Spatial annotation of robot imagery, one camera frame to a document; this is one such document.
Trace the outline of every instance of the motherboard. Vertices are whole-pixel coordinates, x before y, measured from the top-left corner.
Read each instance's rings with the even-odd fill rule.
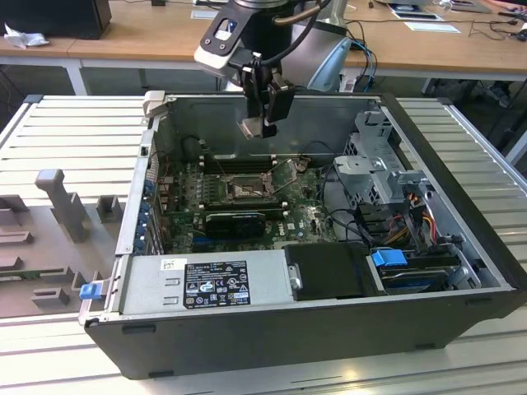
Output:
[[[336,241],[319,199],[320,170],[304,160],[188,163],[169,181],[161,206],[171,253]]]

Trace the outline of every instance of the desk surface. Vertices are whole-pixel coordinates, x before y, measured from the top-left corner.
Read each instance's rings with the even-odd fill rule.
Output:
[[[52,38],[50,45],[41,47],[28,47],[22,49],[13,47],[6,40],[0,39],[0,56],[39,56],[42,58],[67,58],[68,49],[73,45],[75,39]]]
[[[452,22],[461,33],[411,31],[403,22],[373,23],[366,21],[396,20],[388,7],[379,3],[368,8],[366,0],[350,2],[346,19],[364,20],[366,41],[384,69],[438,72],[515,73],[527,76],[527,44],[516,39],[493,41],[481,34],[469,37],[470,23]],[[189,4],[167,4],[151,7],[150,2],[126,3],[111,1],[112,21],[100,40],[51,39],[47,47],[14,49],[0,41],[0,55],[68,56],[69,58],[140,59],[193,62],[210,20],[190,18]],[[449,12],[448,21],[498,21],[497,15]],[[360,37],[357,24],[350,25]],[[518,30],[518,26],[500,25],[502,29]],[[496,35],[488,25],[478,28]],[[363,67],[362,53],[350,53],[346,65]]]

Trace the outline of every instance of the green circuit board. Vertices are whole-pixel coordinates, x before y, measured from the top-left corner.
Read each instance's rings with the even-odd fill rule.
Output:
[[[296,164],[295,160],[281,162],[270,173],[247,174],[207,174],[196,164],[186,165],[175,176],[176,210],[165,212],[170,223],[170,252],[281,249],[287,244],[336,241],[333,227],[316,199],[319,174],[311,168],[296,171]],[[217,207],[225,211],[225,205],[231,205],[233,211],[253,211],[251,205],[260,207],[262,202],[280,206],[258,210],[266,213],[263,236],[221,240],[206,236],[206,216],[216,212]]]

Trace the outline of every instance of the floor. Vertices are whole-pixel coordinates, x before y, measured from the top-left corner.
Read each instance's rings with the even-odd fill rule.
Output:
[[[4,66],[2,70],[14,86],[4,76],[0,76],[0,130],[7,124],[25,95],[73,95],[68,75],[61,67]],[[82,73],[93,95],[142,95],[150,89],[181,93],[216,90],[215,78],[203,77],[201,71],[147,70],[147,89],[141,87],[139,73],[134,69],[88,68],[83,69]],[[377,77],[370,92],[389,91],[399,97],[421,97],[423,82],[421,78]],[[443,80],[435,95],[456,101],[462,96],[467,84],[467,81]],[[486,87],[491,84],[491,81],[478,83],[469,99],[459,107],[484,135],[487,136],[491,128],[494,128],[492,142],[495,143],[500,140],[502,132],[527,108],[527,88],[518,95],[511,108],[504,112],[502,107],[484,94]],[[520,82],[511,86],[512,96],[520,86]],[[527,158],[520,161],[518,169],[522,172],[527,170]]]

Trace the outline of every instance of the black computer case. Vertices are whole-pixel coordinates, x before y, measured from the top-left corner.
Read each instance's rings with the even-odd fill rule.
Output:
[[[108,0],[3,0],[0,22],[25,33],[97,40],[110,23]]]

